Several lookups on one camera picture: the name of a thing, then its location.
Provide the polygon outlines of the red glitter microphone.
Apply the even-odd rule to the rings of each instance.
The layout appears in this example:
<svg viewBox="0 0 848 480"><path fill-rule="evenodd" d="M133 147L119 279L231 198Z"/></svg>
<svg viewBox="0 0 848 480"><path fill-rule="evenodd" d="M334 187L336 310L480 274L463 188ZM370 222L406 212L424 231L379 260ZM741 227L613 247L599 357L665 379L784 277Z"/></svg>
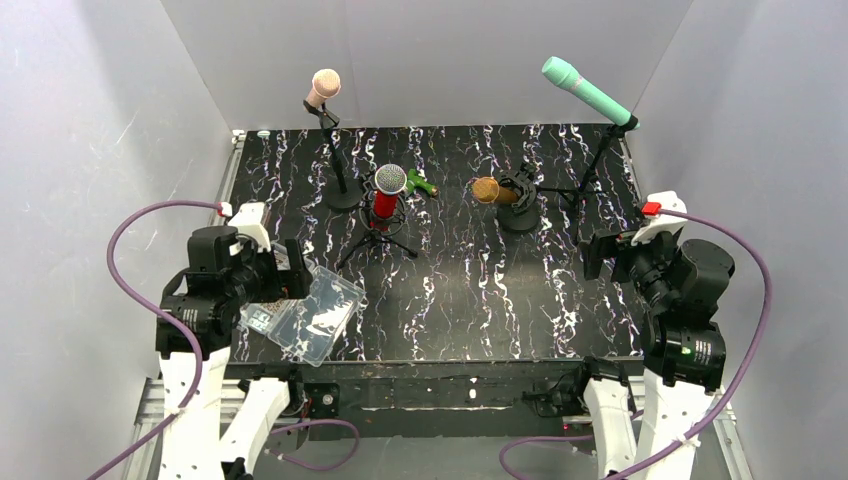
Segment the red glitter microphone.
<svg viewBox="0 0 848 480"><path fill-rule="evenodd" d="M389 163L378 168L373 176L375 188L373 212L379 220L394 214L399 195L405 191L407 175L397 164Z"/></svg>

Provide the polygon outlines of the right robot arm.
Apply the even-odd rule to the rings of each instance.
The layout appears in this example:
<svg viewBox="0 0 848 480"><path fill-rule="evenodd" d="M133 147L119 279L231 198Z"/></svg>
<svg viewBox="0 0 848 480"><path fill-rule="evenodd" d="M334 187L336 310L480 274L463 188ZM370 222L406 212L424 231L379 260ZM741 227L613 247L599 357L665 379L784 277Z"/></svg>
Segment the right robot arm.
<svg viewBox="0 0 848 480"><path fill-rule="evenodd" d="M624 368L588 358L580 394L595 439L598 476L610 479L636 466L673 442L668 456L633 473L635 479L688 479L697 438L685 434L707 413L719 389L726 345L712 317L735 271L733 258L701 239L677 243L661 232L634 245L632 233L594 236L580 246L586 279L614 263L611 278L630 282L646 301L641 330L645 386L640 431L634 431L635 403Z"/></svg>

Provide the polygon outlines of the black round base clip stand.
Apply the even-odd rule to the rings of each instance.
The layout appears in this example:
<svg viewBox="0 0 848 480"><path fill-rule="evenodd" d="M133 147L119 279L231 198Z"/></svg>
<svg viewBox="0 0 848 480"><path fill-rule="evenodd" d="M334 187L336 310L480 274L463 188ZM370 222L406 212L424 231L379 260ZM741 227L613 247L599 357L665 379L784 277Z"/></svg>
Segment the black round base clip stand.
<svg viewBox="0 0 848 480"><path fill-rule="evenodd" d="M304 100L303 106L308 113L318 118L320 130L330 154L330 165L336 178L334 184L327 185L323 200L327 207L335 213L353 212L360 205L363 189L357 179L349 178L345 174L342 159L333 140L333 133L336 131L340 119L325 104L316 107Z"/></svg>

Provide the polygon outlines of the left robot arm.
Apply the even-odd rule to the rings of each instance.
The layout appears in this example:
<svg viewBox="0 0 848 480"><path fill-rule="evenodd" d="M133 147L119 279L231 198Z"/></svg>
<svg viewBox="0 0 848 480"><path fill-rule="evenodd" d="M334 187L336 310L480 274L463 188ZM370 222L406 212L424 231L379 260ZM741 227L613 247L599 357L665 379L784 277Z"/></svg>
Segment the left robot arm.
<svg viewBox="0 0 848 480"><path fill-rule="evenodd" d="M187 241L188 266L164 288L155 348L169 423L162 433L161 479L251 479L272 426L296 389L293 367L266 365L241 380L245 397L221 426L224 377L234 330L249 304L300 300L313 276L301 245L276 249L233 226L204 227Z"/></svg>

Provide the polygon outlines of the pink microphone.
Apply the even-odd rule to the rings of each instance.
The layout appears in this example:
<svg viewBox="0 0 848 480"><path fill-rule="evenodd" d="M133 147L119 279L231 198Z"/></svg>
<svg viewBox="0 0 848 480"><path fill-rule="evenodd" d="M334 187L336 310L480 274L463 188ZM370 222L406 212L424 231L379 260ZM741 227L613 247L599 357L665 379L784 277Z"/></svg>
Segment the pink microphone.
<svg viewBox="0 0 848 480"><path fill-rule="evenodd" d="M341 90L341 79L333 69L317 71L311 81L311 90L305 102L312 108L321 108L325 102L335 97Z"/></svg>

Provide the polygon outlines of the black tripod shock mount stand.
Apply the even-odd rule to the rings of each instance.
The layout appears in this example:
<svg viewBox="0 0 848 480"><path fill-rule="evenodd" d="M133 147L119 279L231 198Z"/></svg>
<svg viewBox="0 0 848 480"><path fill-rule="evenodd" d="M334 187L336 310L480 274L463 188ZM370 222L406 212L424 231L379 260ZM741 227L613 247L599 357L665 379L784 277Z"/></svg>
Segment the black tripod shock mount stand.
<svg viewBox="0 0 848 480"><path fill-rule="evenodd" d="M419 252L394 238L405 227L408 218L408 208L405 203L405 194L399 193L393 213L388 218L379 217L376 214L377 194L379 190L374 177L376 171L370 171L359 180L364 189L363 198L359 204L359 217L364 227L364 233L360 239L350 247L342 258L335 264L337 271L343 269L354 253L362 248L371 248L379 245L390 245L405 252L410 258L419 257Z"/></svg>

